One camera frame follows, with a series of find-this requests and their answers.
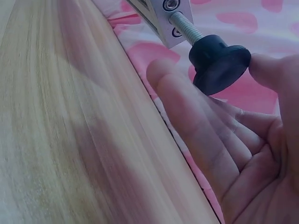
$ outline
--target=light wood grain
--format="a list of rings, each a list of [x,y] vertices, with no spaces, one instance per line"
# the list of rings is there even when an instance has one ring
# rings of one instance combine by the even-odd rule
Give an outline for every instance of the light wood grain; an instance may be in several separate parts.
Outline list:
[[[0,18],[0,223],[218,223],[90,0]]]

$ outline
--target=threaded screw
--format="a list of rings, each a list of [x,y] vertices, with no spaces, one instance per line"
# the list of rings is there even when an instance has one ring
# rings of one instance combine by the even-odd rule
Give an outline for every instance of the threaded screw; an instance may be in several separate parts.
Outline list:
[[[169,22],[186,38],[193,46],[203,38],[203,34],[179,11],[171,14]]]

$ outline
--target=bedsheet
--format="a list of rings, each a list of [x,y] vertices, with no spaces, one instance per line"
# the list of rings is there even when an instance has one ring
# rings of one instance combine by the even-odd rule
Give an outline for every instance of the bedsheet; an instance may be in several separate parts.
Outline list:
[[[167,49],[125,0],[93,0],[110,22],[137,73],[160,111],[190,165],[215,213],[224,223],[215,195],[195,165],[190,152],[173,129],[163,104],[146,79],[146,68],[154,59],[173,60],[183,74],[193,79],[194,67],[188,60],[191,46],[183,42]],[[243,45],[251,53],[284,57],[299,53],[298,0],[190,0],[194,24],[204,34],[217,34],[228,45]],[[215,98],[244,110],[279,114],[276,93],[257,84],[248,71]]]

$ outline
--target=black knob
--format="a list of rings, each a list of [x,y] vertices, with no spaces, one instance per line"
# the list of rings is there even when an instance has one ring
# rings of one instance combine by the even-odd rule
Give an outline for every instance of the black knob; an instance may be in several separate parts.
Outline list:
[[[208,35],[194,43],[189,59],[196,71],[193,84],[210,96],[241,77],[250,64],[251,53],[243,46],[227,46],[217,35]]]

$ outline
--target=palm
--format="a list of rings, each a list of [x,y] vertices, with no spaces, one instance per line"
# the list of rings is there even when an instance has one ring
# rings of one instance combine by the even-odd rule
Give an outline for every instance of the palm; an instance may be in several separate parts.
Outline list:
[[[298,203],[298,195],[287,172],[287,145],[281,119],[243,112],[218,100],[203,98],[223,124],[218,126],[222,132],[219,140],[240,172],[220,196],[226,222],[289,223],[287,214],[294,206],[287,205],[292,201]]]
[[[211,184],[226,224],[298,223],[298,61],[257,55],[249,68],[278,93],[282,118],[207,97],[167,61],[148,68],[148,80]]]

